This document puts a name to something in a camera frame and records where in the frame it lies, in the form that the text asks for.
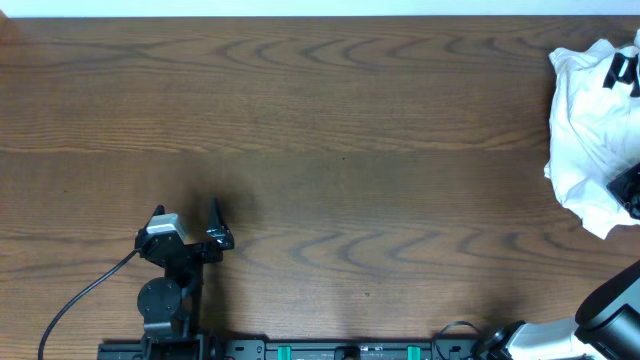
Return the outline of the white t-shirt black print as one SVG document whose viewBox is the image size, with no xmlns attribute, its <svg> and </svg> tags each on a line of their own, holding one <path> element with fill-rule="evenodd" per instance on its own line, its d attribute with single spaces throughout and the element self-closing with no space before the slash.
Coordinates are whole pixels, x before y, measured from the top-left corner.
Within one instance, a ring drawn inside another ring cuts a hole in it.
<svg viewBox="0 0 640 360">
<path fill-rule="evenodd" d="M 549 54 L 556 74 L 544 176 L 559 204 L 604 239 L 632 218 L 607 185 L 639 163 L 639 39 L 600 39 L 585 51 Z"/>
</svg>

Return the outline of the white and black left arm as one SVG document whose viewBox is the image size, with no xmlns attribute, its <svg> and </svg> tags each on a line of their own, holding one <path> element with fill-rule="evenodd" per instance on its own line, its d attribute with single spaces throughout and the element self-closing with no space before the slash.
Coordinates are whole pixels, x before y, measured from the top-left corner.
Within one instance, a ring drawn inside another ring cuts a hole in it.
<svg viewBox="0 0 640 360">
<path fill-rule="evenodd" d="M 144 359 L 223 359 L 225 352 L 215 336 L 200 328 L 204 284 L 203 268 L 223 260 L 234 248 L 234 237 L 211 200 L 205 242 L 187 244 L 187 230 L 176 213 L 162 205 L 135 238 L 139 256 L 159 266 L 164 275 L 140 290 L 137 307 L 143 316 L 141 339 Z"/>
</svg>

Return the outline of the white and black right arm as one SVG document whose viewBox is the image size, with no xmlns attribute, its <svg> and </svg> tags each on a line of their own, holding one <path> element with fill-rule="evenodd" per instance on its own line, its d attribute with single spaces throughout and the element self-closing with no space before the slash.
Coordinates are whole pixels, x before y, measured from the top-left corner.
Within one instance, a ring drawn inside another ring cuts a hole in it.
<svg viewBox="0 0 640 360">
<path fill-rule="evenodd" d="M 598 286 L 573 317 L 518 321 L 470 346 L 469 359 L 637 359 L 639 263 Z"/>
</svg>

